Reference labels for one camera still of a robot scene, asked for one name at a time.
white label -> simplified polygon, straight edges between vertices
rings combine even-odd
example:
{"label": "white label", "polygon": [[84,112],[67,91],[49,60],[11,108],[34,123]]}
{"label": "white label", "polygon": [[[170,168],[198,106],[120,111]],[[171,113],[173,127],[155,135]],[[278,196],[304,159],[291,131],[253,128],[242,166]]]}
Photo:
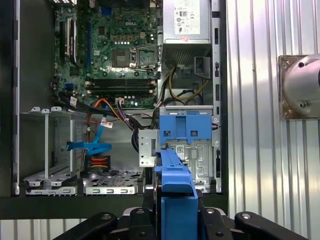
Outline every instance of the white label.
{"label": "white label", "polygon": [[185,160],[185,146],[184,145],[175,146],[175,152],[181,160]]}
{"label": "white label", "polygon": [[104,126],[106,128],[112,129],[112,126],[114,125],[113,122],[107,121],[106,117],[103,116],[101,119],[101,126]]}
{"label": "white label", "polygon": [[73,96],[70,97],[70,105],[73,107],[76,107],[77,105],[77,99]]}
{"label": "white label", "polygon": [[200,0],[174,0],[174,34],[200,34]]}

silver cylinder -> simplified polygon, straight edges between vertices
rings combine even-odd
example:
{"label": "silver cylinder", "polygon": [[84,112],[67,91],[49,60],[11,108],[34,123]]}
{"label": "silver cylinder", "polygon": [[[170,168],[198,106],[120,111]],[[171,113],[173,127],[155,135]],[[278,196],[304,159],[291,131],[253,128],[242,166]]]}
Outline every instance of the silver cylinder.
{"label": "silver cylinder", "polygon": [[320,118],[320,54],[294,63],[285,74],[282,87],[291,108],[305,117]]}

motherboard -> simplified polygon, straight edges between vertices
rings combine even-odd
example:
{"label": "motherboard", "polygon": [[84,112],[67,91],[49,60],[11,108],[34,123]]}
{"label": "motherboard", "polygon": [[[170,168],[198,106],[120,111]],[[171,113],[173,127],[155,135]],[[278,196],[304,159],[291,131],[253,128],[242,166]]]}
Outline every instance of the motherboard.
{"label": "motherboard", "polygon": [[157,8],[90,7],[88,1],[55,10],[52,89],[92,104],[152,109],[158,68]]}

metal panel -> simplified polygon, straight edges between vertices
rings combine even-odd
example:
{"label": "metal panel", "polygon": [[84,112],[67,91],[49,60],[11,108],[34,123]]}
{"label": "metal panel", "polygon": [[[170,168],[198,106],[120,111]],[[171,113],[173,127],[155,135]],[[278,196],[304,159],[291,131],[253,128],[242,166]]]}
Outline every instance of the metal panel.
{"label": "metal panel", "polygon": [[317,120],[281,121],[277,59],[320,47],[320,1],[227,0],[229,215],[318,239]]}
{"label": "metal panel", "polygon": [[1,220],[1,240],[52,240],[85,219]]}

dell logo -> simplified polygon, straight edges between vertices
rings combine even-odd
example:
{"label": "dell logo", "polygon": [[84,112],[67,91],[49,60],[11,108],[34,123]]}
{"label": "dell logo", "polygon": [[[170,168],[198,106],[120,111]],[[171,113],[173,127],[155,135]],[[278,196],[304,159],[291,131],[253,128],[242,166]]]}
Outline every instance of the dell logo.
{"label": "dell logo", "polygon": [[125,25],[126,26],[137,26],[137,23],[135,21],[126,21]]}

